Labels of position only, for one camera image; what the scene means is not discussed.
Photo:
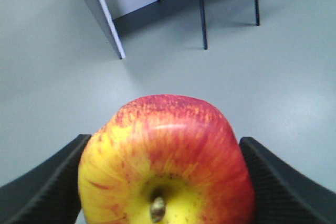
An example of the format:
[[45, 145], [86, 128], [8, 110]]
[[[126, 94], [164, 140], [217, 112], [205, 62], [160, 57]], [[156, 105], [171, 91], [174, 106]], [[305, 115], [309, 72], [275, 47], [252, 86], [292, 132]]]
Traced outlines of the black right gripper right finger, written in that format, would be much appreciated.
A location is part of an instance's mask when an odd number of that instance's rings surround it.
[[252, 137], [239, 146], [256, 193], [255, 223], [335, 223], [335, 193]]

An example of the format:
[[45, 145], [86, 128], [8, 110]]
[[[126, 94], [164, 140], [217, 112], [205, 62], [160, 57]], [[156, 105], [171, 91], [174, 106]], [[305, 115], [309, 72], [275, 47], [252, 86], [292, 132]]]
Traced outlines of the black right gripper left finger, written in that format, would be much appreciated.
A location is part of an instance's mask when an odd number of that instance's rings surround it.
[[1, 223], [75, 223], [81, 211], [78, 167], [89, 134], [1, 187]]

